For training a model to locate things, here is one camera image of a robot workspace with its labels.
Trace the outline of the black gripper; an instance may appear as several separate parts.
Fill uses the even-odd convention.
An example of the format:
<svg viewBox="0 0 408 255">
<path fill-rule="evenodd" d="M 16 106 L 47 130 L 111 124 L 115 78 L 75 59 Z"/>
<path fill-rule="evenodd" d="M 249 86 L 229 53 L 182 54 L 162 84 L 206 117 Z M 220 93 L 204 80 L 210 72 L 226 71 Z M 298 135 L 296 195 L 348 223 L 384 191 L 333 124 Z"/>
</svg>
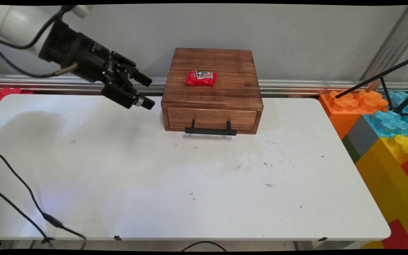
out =
<svg viewBox="0 0 408 255">
<path fill-rule="evenodd" d="M 139 71 L 134 61 L 74 31 L 61 19 L 52 24 L 39 58 L 57 63 L 61 68 L 76 63 L 78 67 L 71 71 L 72 74 L 91 83 L 102 82 L 101 94 L 127 109 L 136 106 L 151 110 L 155 105 L 154 100 L 140 94 L 130 82 L 134 79 L 146 87 L 152 83 L 152 79 Z M 122 82 L 108 70 L 110 65 Z"/>
</svg>

